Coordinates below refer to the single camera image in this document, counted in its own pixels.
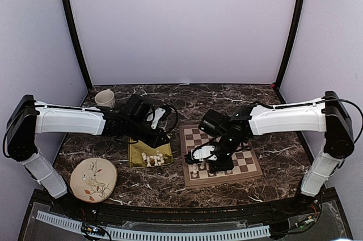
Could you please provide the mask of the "wooden chess board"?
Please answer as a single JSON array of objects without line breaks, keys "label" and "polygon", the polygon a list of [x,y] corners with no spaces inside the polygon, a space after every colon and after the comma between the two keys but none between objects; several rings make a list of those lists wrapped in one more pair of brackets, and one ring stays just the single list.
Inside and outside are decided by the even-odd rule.
[{"label": "wooden chess board", "polygon": [[[181,154],[186,155],[196,147],[207,143],[211,136],[198,129],[198,125],[182,125],[179,128]],[[244,145],[243,150],[238,150],[232,155],[234,168],[229,171],[220,171],[211,174],[207,162],[197,163],[198,178],[192,178],[192,164],[182,161],[184,171],[184,183],[187,189],[211,187],[225,183],[237,183],[257,179],[262,176],[262,171],[253,149]]]}]

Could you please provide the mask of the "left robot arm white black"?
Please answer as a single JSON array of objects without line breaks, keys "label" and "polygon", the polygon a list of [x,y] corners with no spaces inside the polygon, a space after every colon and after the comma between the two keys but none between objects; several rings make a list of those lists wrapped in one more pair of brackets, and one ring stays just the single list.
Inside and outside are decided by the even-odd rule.
[{"label": "left robot arm white black", "polygon": [[68,216],[80,211],[77,200],[68,195],[65,180],[35,144],[43,133],[84,133],[93,136],[127,136],[152,148],[169,143],[167,132],[158,126],[171,112],[167,105],[156,107],[141,95],[133,94],[125,104],[110,107],[69,107],[37,102],[24,95],[6,124],[2,150],[6,158],[21,163],[55,199]]}]

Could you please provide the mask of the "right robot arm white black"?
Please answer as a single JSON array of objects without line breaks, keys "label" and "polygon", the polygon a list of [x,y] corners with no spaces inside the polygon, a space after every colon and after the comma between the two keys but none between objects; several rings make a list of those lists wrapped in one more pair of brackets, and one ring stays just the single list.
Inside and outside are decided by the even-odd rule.
[{"label": "right robot arm white black", "polygon": [[313,131],[324,133],[324,145],[301,180],[296,195],[279,211],[301,215],[319,194],[323,184],[353,151],[358,137],[353,135],[346,101],[334,91],[322,98],[302,103],[266,105],[253,102],[238,107],[232,116],[213,109],[204,114],[199,129],[212,139],[186,154],[188,164],[207,161],[211,173],[232,170],[232,154],[253,136],[277,132]]}]

